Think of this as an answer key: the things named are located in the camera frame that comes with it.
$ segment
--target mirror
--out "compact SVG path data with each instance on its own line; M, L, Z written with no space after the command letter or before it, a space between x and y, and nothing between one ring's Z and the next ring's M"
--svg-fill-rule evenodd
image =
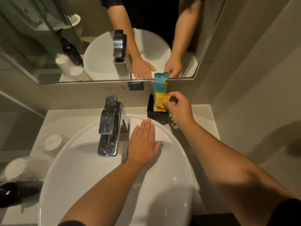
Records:
M39 83L194 78L225 0L0 0L0 51Z

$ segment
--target white sink basin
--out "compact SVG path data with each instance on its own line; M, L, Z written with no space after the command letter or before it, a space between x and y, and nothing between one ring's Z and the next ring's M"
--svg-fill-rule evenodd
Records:
M128 140L145 117L128 115L130 132L122 133L118 155L97 154L99 121L75 135L55 158L40 197L40 226L58 225L69 208L93 185L126 160ZM117 226L184 226L189 224L194 197L190 163L177 139L156 121L162 151L139 175Z
M171 50L168 43L155 33L134 29L135 41L141 57L163 72ZM92 80L128 79L125 65L113 63L114 32L97 37L84 56L85 70Z

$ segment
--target person's left arm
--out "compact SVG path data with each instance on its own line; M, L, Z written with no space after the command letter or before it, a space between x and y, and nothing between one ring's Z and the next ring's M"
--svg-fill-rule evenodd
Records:
M114 226L139 172L156 157L161 145L159 141L155 146L155 125L151 124L151 119L142 121L131 135L126 162L75 202L60 224Z
M170 74L170 78L182 77L183 75L181 60L197 27L201 3L201 0L180 0L179 18L175 27L172 52L164 69L164 72Z

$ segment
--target chrome faucet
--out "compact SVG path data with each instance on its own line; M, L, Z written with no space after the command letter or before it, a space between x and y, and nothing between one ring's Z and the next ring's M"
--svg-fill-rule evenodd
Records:
M117 96L106 98L106 104L101 113L98 146L99 156L116 156L118 153L120 133L129 131L129 121L122 101Z
M123 30L115 30L114 34L114 63L126 63L126 44L127 37L123 34Z

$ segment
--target reflected hand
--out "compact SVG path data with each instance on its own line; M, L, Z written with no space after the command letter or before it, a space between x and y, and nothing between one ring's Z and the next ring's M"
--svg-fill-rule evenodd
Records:
M129 155L127 161L144 167L151 162L161 149L162 141L155 146L155 125L151 119L143 120L140 127L137 125L129 141Z
M156 68L141 57L133 59L132 70L135 78L152 78L151 71L157 71Z
M189 100L180 92L171 92L171 100L163 100L162 104L170 111L173 121L179 126L181 130L185 127L190 127L195 120L192 115L191 104Z
M165 64L164 72L171 74L170 78L180 78L183 76L181 59L170 57Z

